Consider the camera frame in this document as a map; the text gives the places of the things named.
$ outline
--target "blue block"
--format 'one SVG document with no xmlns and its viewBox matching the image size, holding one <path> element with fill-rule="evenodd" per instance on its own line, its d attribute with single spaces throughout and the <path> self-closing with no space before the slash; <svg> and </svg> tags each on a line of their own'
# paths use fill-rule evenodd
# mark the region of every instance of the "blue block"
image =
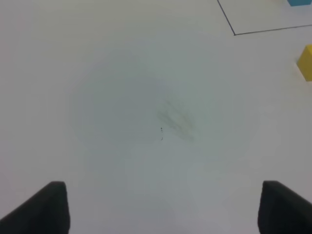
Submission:
<svg viewBox="0 0 312 234">
<path fill-rule="evenodd" d="M 291 6 L 310 5 L 312 0 L 287 0 Z"/>
</svg>

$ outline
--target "yellow block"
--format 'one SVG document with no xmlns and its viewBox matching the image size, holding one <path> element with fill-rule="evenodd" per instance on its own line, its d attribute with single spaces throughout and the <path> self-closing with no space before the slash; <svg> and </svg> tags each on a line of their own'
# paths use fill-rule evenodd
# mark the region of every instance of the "yellow block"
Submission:
<svg viewBox="0 0 312 234">
<path fill-rule="evenodd" d="M 306 81 L 312 81 L 312 44 L 306 46 L 297 65 Z"/>
</svg>

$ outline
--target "smudge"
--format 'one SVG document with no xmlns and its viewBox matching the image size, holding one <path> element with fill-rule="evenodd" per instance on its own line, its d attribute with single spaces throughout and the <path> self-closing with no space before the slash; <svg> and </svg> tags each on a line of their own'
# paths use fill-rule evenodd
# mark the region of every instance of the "smudge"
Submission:
<svg viewBox="0 0 312 234">
<path fill-rule="evenodd" d="M 193 141 L 193 124 L 190 115 L 178 102 L 167 100 L 157 114 L 171 131 L 183 140 Z"/>
</svg>

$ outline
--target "white surface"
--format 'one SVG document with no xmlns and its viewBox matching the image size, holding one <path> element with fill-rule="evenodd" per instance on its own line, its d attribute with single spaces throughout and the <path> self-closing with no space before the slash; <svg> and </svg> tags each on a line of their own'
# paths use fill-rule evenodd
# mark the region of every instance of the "white surface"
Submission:
<svg viewBox="0 0 312 234">
<path fill-rule="evenodd" d="M 258 233 L 266 179 L 312 200 L 310 29 L 234 37 L 214 0 L 9 0 L 0 30 L 0 216 L 51 180 L 73 234 Z"/>
<path fill-rule="evenodd" d="M 287 0 L 220 0 L 220 3 L 236 34 L 312 24 L 312 5 L 291 7 Z"/>
</svg>

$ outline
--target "black line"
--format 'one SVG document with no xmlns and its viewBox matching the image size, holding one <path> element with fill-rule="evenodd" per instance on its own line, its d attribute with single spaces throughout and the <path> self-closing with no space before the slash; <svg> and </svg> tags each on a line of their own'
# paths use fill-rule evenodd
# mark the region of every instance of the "black line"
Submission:
<svg viewBox="0 0 312 234">
<path fill-rule="evenodd" d="M 219 6 L 220 6 L 220 8 L 221 8 L 221 10 L 222 10 L 222 12 L 223 12 L 223 14 L 224 14 L 224 16 L 225 16 L 227 22 L 228 22 L 230 28 L 232 29 L 232 32 L 233 32 L 234 36 L 236 36 L 236 34 L 235 34 L 235 32 L 234 32 L 234 29 L 232 28 L 232 25 L 230 24 L 230 21 L 229 21 L 228 17 L 226 16 L 226 14 L 225 14 L 225 12 L 224 12 L 224 10 L 223 10 L 223 8 L 222 8 L 222 6 L 221 6 L 219 0 L 217 0 L 217 1 L 218 1 L 218 3 L 219 3 Z"/>
<path fill-rule="evenodd" d="M 300 26 L 293 26 L 293 27 L 286 27 L 286 28 L 276 28 L 276 29 L 268 29 L 268 30 L 262 30 L 262 31 L 254 31 L 254 32 L 248 32 L 248 33 L 237 33 L 237 34 L 234 34 L 234 36 L 253 34 L 253 33 L 264 33 L 264 32 L 270 32 L 270 31 L 279 31 L 279 30 L 291 29 L 291 28 L 311 27 L 311 26 L 312 24 L 307 24 L 307 25 L 300 25 Z"/>
</svg>

